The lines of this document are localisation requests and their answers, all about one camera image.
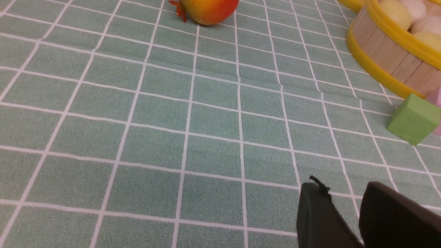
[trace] bamboo steamer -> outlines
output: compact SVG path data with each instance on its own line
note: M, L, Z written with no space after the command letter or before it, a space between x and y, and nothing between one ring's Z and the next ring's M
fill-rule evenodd
M399 28L381 10L381 1L366 0L348 30L348 49L366 72L393 93L425 98L441 86L441 52ZM441 15L439 0L423 1L428 15Z

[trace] green block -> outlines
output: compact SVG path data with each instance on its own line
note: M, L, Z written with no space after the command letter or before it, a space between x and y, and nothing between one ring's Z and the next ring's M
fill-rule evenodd
M416 146L438 127L440 116L437 106L411 94L396 109L386 129Z

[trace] pink block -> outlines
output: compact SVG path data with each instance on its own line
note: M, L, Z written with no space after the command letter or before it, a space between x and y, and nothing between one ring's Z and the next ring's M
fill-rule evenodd
M430 93L430 95L426 97L426 101L441 108L441 87ZM440 125L434 130L434 134L441 137L441 120Z

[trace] yellow rim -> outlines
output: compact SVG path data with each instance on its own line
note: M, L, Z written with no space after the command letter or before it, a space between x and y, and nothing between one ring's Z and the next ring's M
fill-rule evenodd
M360 12L366 0L338 0L341 4L355 13Z
M382 10L377 0L368 0L366 10L373 22L401 47L425 61L431 66L441 70L441 52L421 42L412 34L400 28Z
M441 5L441 1L440 0L429 0L429 1L434 3L434 4Z
M381 69L375 62L373 62L358 46L355 40L354 34L352 32L352 24L349 27L348 33L346 35L346 45L351 52L354 59L360 64L360 66L366 70L367 73L375 80L380 82L386 88L388 88L393 93L397 94L399 97L406 99L411 93L418 95L421 98L425 98L420 93L414 91L413 89L407 87L400 81L393 78L383 69Z

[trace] green tablecloth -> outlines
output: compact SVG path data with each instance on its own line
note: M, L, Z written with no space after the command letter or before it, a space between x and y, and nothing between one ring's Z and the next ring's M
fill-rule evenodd
M441 139L354 61L335 0L0 0L0 246L295 247L315 175L356 231L378 180L441 213Z

